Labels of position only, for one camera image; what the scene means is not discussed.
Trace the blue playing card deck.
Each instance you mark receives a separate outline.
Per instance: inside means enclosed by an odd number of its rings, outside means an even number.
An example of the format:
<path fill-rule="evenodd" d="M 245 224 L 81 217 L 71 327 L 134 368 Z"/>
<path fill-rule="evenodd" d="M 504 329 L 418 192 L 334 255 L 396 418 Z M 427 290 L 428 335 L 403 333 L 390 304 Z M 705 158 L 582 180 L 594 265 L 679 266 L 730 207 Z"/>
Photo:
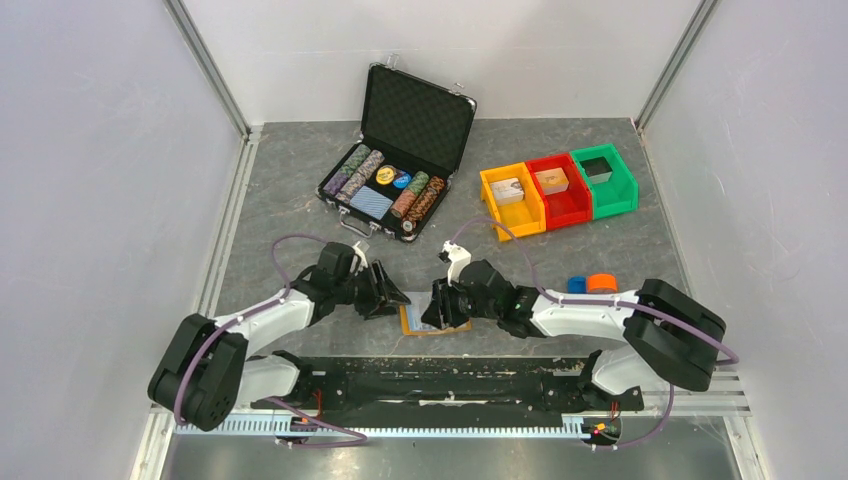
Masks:
<path fill-rule="evenodd" d="M 349 204 L 374 220 L 382 220 L 394 201 L 382 193 L 368 187 L 361 187 L 351 198 Z"/>

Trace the card deck in red bin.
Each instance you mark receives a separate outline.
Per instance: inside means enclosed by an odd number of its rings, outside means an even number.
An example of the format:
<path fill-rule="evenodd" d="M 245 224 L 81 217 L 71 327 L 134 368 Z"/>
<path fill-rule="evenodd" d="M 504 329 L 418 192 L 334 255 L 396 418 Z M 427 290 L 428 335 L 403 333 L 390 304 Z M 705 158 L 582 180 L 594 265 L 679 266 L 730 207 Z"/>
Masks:
<path fill-rule="evenodd" d="M 570 186 L 570 180 L 561 167 L 536 171 L 535 177 L 546 196 L 565 192 Z"/>

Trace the card deck in yellow bin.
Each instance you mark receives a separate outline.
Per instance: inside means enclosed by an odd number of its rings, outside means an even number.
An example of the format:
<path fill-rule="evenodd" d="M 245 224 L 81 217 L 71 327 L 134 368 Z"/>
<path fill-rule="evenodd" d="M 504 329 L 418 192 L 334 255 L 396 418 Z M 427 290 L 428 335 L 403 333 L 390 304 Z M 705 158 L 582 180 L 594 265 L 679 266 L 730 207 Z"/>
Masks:
<path fill-rule="evenodd" d="M 517 177 L 499 180 L 489 184 L 497 206 L 506 206 L 524 200 L 525 191 Z"/>

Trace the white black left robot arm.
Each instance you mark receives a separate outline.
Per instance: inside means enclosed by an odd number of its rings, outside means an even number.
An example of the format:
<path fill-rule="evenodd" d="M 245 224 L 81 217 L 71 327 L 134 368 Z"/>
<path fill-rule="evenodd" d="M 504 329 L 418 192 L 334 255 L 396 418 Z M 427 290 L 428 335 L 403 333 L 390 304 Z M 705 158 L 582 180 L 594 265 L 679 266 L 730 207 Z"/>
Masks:
<path fill-rule="evenodd" d="M 326 243 L 317 261 L 279 292 L 251 307 L 209 318 L 200 313 L 178 325 L 147 386 L 147 396 L 180 425 L 211 431 L 235 408 L 269 397 L 306 405 L 314 381 L 291 354 L 262 356 L 274 341 L 305 330 L 351 306 L 364 320 L 397 313 L 410 304 L 366 245 Z"/>

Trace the blue dealer chip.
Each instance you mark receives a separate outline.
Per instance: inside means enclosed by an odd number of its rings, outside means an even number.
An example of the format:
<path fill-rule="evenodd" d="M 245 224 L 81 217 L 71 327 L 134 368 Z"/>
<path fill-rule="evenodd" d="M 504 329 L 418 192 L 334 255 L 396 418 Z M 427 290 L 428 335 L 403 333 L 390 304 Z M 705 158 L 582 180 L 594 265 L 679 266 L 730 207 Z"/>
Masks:
<path fill-rule="evenodd" d="M 411 181 L 411 176 L 405 172 L 399 172 L 392 181 L 392 186 L 397 189 L 405 189 Z"/>

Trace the yellow plastic bin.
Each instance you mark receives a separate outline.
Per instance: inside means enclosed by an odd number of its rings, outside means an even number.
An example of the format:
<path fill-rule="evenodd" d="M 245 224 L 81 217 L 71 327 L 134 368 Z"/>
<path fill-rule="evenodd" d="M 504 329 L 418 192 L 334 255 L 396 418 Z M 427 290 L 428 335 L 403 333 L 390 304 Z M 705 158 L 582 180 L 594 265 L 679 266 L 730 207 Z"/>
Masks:
<path fill-rule="evenodd" d="M 480 179 L 480 196 L 490 217 L 516 238 L 546 231 L 545 205 L 524 162 L 482 170 Z"/>

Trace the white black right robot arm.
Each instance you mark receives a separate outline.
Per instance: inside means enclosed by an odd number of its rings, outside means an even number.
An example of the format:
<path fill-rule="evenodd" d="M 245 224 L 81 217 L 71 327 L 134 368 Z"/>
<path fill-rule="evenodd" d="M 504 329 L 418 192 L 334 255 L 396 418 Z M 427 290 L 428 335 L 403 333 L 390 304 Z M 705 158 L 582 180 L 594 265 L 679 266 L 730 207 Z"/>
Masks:
<path fill-rule="evenodd" d="M 666 382 L 706 391 L 718 365 L 726 322 L 660 279 L 637 290 L 569 294 L 514 285 L 490 262 L 466 265 L 455 278 L 433 282 L 423 323 L 445 330 L 488 319 L 518 338 L 583 336 L 620 342 L 590 363 L 577 382 L 580 400 L 602 408 L 617 395 Z"/>

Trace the orange leather card holder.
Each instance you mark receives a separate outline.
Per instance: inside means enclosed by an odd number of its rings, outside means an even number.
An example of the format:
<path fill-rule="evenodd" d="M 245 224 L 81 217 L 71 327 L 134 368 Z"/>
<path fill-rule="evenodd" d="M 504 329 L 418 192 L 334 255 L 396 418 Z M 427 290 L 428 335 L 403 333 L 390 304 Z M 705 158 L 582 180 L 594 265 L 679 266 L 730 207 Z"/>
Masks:
<path fill-rule="evenodd" d="M 422 321 L 424 310 L 431 301 L 429 292 L 405 292 L 410 303 L 399 308 L 399 317 L 404 335 L 407 336 L 437 336 L 453 333 L 467 332 L 472 329 L 472 323 L 468 322 L 460 327 L 450 327 L 439 330 L 432 325 Z"/>

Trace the green plastic bin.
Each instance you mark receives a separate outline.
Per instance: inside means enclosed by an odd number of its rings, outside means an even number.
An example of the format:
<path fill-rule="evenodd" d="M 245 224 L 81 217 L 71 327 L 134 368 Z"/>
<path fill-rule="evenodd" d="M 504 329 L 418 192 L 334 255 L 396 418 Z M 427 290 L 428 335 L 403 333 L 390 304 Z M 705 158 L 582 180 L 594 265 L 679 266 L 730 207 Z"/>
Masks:
<path fill-rule="evenodd" d="M 573 150 L 570 155 L 588 187 L 593 220 L 630 213 L 638 209 L 639 184 L 613 144 L 607 143 Z M 612 176 L 606 183 L 590 184 L 580 165 L 581 161 L 595 157 L 605 157 L 613 168 Z"/>

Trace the black poker chip case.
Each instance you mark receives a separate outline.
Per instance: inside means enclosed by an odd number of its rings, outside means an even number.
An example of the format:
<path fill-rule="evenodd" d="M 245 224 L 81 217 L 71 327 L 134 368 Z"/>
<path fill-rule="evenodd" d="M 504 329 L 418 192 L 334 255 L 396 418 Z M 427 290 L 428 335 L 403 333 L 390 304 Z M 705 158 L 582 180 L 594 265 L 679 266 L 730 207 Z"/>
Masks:
<path fill-rule="evenodd" d="M 358 140 L 315 189 L 338 214 L 342 227 L 364 238 L 376 232 L 410 243 L 440 206 L 458 172 L 476 114 L 476 101 L 461 87 L 439 86 L 392 64 L 368 68 Z M 408 173 L 405 189 L 379 185 L 377 171 Z M 363 186 L 394 201 L 382 220 L 349 202 Z"/>

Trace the blue orange toy truck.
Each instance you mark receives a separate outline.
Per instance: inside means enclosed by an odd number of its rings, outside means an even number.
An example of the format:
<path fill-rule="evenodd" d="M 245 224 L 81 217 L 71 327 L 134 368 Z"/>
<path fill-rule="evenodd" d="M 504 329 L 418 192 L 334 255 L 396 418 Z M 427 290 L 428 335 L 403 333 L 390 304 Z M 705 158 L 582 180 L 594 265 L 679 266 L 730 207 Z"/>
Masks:
<path fill-rule="evenodd" d="M 611 294 L 618 291 L 617 278 L 609 273 L 572 276 L 567 281 L 569 294 Z"/>

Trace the red plastic bin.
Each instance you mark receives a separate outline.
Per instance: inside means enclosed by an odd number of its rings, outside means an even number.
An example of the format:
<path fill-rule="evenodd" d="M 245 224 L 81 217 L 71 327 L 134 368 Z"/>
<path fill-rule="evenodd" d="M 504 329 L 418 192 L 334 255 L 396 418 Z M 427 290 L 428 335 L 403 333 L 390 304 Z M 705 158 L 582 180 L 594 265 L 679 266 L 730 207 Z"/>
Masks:
<path fill-rule="evenodd" d="M 588 186 L 570 153 L 528 160 L 526 166 L 544 204 L 547 231 L 593 219 Z"/>

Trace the yellow dealer chip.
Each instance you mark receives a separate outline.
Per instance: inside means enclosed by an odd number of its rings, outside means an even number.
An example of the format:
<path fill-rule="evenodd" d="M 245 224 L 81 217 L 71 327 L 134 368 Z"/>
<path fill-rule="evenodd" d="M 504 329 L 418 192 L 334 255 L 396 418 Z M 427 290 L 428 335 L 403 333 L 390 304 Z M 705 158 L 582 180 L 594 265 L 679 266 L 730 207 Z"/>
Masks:
<path fill-rule="evenodd" d="M 375 175 L 375 181 L 379 185 L 390 185 L 393 183 L 396 177 L 397 170 L 394 167 L 384 166 L 377 171 Z"/>

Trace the black box in green bin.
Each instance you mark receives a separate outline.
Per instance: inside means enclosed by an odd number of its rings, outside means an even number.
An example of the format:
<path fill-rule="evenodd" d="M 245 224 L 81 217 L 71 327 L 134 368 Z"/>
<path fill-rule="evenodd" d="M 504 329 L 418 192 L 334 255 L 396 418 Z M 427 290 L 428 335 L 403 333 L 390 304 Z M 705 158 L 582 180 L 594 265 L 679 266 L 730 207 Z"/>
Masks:
<path fill-rule="evenodd" d="M 613 168 L 605 157 L 586 159 L 581 161 L 580 165 L 592 185 L 606 183 L 613 173 Z"/>

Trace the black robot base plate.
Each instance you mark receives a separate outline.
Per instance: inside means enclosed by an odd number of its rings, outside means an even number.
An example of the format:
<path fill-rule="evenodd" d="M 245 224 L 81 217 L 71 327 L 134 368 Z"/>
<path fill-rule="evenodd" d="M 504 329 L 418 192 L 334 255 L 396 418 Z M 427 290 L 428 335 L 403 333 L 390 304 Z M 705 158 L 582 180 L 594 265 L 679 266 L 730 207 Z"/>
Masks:
<path fill-rule="evenodd" d="M 562 415 L 638 412 L 638 387 L 618 396 L 589 383 L 573 357 L 303 357 L 283 399 L 338 426 L 554 427 Z"/>

